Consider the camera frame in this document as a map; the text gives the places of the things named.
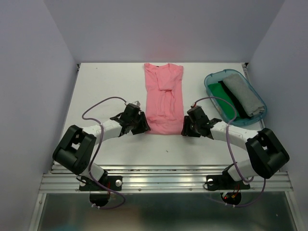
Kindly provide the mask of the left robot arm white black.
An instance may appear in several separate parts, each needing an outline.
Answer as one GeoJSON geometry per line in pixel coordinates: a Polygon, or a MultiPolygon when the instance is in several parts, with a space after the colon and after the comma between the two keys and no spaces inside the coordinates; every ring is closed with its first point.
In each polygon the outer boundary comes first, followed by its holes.
{"type": "Polygon", "coordinates": [[[126,103],[123,112],[98,125],[80,128],[71,125],[55,148],[52,158],[77,176],[90,179],[91,185],[101,190],[112,186],[108,173],[91,161],[94,147],[100,148],[103,141],[118,138],[128,133],[133,135],[150,130],[145,113],[138,101],[126,103]]]}

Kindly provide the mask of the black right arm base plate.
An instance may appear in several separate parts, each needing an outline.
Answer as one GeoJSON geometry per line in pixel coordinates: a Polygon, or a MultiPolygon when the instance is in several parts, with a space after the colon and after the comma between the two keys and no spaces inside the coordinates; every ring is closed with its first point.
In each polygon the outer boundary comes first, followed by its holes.
{"type": "Polygon", "coordinates": [[[207,175],[203,188],[211,192],[234,189],[249,190],[250,184],[244,184],[243,181],[234,181],[231,177],[225,175],[207,175]]]}

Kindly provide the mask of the pink t-shirt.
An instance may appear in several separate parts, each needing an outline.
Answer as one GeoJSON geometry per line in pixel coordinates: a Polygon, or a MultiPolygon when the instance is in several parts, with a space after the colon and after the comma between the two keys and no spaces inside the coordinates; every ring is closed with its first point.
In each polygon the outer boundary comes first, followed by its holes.
{"type": "Polygon", "coordinates": [[[184,121],[183,66],[144,64],[146,120],[151,134],[180,135],[184,121]]]}

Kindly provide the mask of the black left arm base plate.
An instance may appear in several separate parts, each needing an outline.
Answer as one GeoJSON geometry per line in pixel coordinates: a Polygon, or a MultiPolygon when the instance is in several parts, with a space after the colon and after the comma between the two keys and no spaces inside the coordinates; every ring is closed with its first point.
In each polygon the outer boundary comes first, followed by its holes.
{"type": "MultiPolygon", "coordinates": [[[[122,176],[102,176],[98,182],[104,187],[118,192],[122,190],[122,179],[122,176]]],[[[77,176],[77,180],[79,181],[79,190],[82,192],[106,191],[93,180],[85,176],[77,176]]]]}

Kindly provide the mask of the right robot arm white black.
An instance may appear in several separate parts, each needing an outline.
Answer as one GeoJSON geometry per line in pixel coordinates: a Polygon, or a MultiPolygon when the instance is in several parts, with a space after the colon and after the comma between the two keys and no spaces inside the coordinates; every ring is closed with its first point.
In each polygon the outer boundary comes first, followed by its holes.
{"type": "Polygon", "coordinates": [[[248,189],[248,179],[270,179],[290,160],[290,156],[274,132],[268,128],[261,131],[228,125],[218,118],[209,119],[200,106],[188,110],[184,117],[182,136],[207,137],[235,145],[248,153],[248,159],[226,167],[221,174],[208,175],[204,188],[208,191],[231,190],[239,184],[248,189]]]}

